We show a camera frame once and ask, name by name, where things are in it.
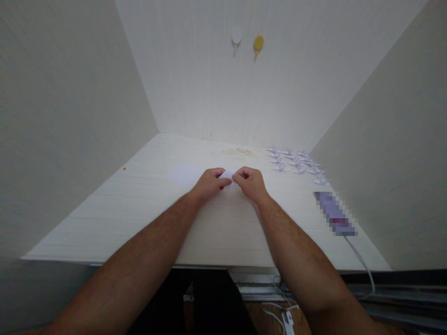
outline white desk surface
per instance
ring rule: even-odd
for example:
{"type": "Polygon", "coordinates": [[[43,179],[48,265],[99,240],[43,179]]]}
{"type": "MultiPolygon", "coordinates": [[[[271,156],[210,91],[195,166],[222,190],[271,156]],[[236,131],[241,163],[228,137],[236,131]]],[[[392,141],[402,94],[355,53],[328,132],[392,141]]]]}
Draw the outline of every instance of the white desk surface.
{"type": "MultiPolygon", "coordinates": [[[[363,270],[342,236],[334,236],[313,195],[333,191],[314,176],[273,170],[265,148],[158,134],[43,238],[23,259],[105,262],[122,244],[189,191],[168,178],[184,162],[200,169],[261,170],[271,196],[314,239],[338,270],[363,270]]],[[[372,270],[390,270],[361,227],[350,237],[372,270]]],[[[201,209],[178,265],[274,266],[252,204],[234,185],[201,209]]]]}

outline white wall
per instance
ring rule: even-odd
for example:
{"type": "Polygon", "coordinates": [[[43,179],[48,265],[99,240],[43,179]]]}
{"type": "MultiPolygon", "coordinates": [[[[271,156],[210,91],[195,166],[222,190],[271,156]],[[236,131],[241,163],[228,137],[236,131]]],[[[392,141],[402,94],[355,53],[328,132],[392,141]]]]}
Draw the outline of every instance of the white wall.
{"type": "Polygon", "coordinates": [[[0,61],[0,324],[7,332],[51,320],[91,274],[14,260],[157,128],[113,1],[0,2],[0,61]]]}
{"type": "Polygon", "coordinates": [[[312,151],[394,270],[447,268],[447,2],[431,1],[312,151]]]}
{"type": "Polygon", "coordinates": [[[312,150],[426,0],[116,2],[162,133],[312,150]]]}

